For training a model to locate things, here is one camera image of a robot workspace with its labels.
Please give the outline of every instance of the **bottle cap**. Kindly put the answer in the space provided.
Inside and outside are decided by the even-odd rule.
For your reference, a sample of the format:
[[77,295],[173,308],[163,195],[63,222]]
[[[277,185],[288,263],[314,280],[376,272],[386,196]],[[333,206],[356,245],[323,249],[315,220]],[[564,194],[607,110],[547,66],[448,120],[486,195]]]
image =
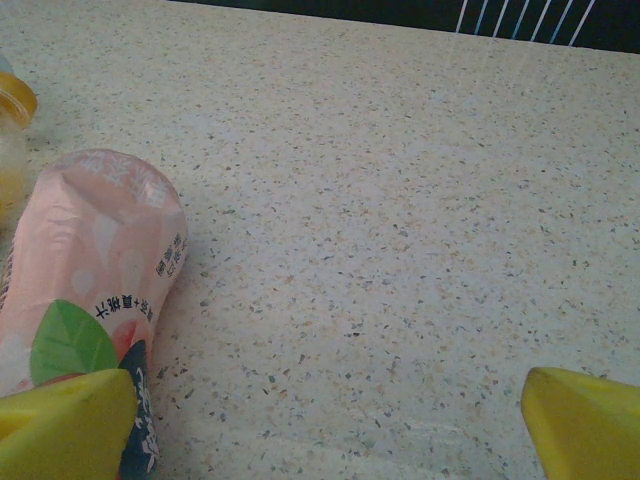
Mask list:
[[29,85],[15,75],[0,72],[0,114],[4,110],[20,127],[26,128],[38,108],[38,99]]

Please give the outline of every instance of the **plastic packaging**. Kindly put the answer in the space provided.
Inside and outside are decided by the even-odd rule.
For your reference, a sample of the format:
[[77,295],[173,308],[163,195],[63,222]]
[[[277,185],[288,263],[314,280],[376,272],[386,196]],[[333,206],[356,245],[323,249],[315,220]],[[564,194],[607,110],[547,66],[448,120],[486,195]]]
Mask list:
[[0,223],[27,193],[27,152],[22,130],[38,102],[0,55]]
[[187,253],[178,194],[148,163],[111,150],[44,170],[0,286],[0,396],[78,374],[129,371],[138,414],[122,480],[158,461],[147,361]]

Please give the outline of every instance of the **dark background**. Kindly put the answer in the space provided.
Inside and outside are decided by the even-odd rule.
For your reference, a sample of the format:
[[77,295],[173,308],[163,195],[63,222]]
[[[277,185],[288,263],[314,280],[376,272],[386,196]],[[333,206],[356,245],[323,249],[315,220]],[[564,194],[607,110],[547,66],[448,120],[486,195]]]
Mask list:
[[[177,0],[207,5],[250,8],[317,17],[341,18],[361,22],[455,31],[463,0]],[[540,26],[536,41],[548,43],[568,0],[552,0]],[[525,0],[510,0],[499,37],[511,38]],[[517,39],[529,40],[546,0],[529,0]],[[472,34],[482,10],[483,0],[468,0],[460,27]],[[574,0],[556,44],[567,45],[580,23],[589,0]],[[491,36],[503,0],[489,0],[479,34]],[[640,53],[640,0],[596,0],[574,46]]]

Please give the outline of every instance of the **green leaf graphic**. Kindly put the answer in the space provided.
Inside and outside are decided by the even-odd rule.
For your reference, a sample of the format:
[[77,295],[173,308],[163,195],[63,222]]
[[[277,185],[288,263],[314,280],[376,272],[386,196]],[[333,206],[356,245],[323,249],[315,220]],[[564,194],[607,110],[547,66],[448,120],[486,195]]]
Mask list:
[[71,373],[118,367],[113,342],[91,314],[66,300],[55,300],[42,317],[31,347],[35,386]]

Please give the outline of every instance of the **terrazzo countertop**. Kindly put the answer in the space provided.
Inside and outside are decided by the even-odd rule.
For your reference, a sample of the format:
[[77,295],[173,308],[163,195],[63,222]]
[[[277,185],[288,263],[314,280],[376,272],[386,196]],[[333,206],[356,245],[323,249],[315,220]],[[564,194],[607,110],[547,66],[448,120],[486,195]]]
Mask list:
[[113,148],[182,195],[158,478],[542,479],[531,367],[640,384],[640,57],[159,0],[4,9],[34,169]]

